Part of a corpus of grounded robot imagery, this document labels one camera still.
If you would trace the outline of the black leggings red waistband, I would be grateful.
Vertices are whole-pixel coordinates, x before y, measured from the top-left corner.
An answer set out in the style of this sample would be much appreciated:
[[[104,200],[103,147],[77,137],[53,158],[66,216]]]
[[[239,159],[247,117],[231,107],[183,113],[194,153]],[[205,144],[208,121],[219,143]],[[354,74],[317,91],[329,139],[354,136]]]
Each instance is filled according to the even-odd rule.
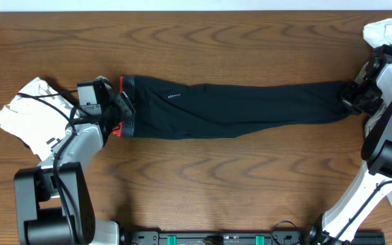
[[[346,85],[185,85],[123,76],[119,89],[135,113],[122,123],[120,134],[166,140],[234,138],[285,125],[334,123],[350,115],[340,101]]]

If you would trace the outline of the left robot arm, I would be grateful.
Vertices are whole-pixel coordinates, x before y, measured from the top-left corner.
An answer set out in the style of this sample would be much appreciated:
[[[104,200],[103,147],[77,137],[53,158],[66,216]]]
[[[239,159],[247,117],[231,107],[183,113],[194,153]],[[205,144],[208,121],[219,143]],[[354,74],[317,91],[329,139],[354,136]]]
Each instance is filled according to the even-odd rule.
[[[96,218],[84,172],[120,122],[135,110],[99,76],[77,85],[79,104],[64,118],[65,137],[37,167],[14,176],[21,244],[120,244],[119,224]]]

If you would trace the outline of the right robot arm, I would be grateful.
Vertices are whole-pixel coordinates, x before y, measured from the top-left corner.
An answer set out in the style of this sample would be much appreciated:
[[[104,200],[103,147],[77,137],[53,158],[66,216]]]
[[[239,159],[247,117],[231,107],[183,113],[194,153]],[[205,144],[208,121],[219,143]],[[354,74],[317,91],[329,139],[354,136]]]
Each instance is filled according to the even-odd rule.
[[[392,191],[392,64],[385,65],[376,80],[385,109],[365,137],[359,173],[335,206],[322,216],[315,244],[347,244],[360,224]]]

